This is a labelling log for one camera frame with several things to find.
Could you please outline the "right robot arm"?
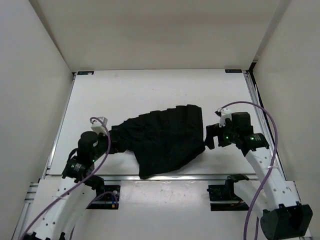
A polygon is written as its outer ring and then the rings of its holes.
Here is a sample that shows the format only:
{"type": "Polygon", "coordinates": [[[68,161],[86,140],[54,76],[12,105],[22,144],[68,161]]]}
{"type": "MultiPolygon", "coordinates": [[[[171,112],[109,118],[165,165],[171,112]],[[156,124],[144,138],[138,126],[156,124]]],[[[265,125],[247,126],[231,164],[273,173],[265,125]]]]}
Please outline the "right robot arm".
{"type": "Polygon", "coordinates": [[[229,175],[222,193],[230,200],[241,199],[259,218],[261,230],[268,240],[286,240],[303,237],[309,228],[313,211],[301,204],[272,163],[270,145],[262,133],[255,133],[248,112],[231,112],[228,108],[216,111],[219,123],[206,127],[205,144],[235,145],[252,166],[260,182],[256,188],[244,174],[229,175]]]}

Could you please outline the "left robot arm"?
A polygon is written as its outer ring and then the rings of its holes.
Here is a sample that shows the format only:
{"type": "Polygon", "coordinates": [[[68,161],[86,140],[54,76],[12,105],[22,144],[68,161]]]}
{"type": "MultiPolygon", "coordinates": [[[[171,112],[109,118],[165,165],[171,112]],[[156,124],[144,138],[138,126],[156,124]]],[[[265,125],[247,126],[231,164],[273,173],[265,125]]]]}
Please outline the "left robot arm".
{"type": "Polygon", "coordinates": [[[71,236],[82,213],[105,194],[105,181],[96,175],[95,162],[106,160],[110,149],[107,131],[81,134],[77,148],[68,155],[52,202],[29,224],[22,240],[65,240],[71,236]]]}

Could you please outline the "black skirt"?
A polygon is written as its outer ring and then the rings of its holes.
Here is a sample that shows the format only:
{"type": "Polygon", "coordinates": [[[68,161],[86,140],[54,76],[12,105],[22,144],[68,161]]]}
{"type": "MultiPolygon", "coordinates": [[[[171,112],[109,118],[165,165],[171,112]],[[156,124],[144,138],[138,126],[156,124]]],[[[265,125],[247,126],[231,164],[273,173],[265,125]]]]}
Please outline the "black skirt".
{"type": "Polygon", "coordinates": [[[192,104],[129,118],[109,133],[110,153],[132,152],[141,179],[177,171],[206,149],[202,108],[192,104]]]}

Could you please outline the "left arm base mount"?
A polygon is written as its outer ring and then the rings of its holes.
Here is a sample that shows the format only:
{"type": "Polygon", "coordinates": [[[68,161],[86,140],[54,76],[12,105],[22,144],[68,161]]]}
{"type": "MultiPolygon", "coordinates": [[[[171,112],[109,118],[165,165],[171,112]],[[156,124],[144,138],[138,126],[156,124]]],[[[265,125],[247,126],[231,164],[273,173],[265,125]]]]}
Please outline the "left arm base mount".
{"type": "Polygon", "coordinates": [[[95,176],[95,198],[89,203],[89,210],[118,210],[120,205],[121,183],[115,180],[104,180],[95,176]]]}

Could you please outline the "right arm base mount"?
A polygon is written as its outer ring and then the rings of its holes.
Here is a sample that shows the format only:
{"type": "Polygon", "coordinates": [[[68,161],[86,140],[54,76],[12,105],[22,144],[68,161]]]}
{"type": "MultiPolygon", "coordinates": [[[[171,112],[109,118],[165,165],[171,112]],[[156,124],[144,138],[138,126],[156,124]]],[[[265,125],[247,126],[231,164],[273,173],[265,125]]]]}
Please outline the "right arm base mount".
{"type": "Polygon", "coordinates": [[[245,174],[227,176],[224,184],[208,185],[207,192],[212,212],[247,211],[249,206],[234,192],[234,184],[240,181],[249,181],[245,174]]]}

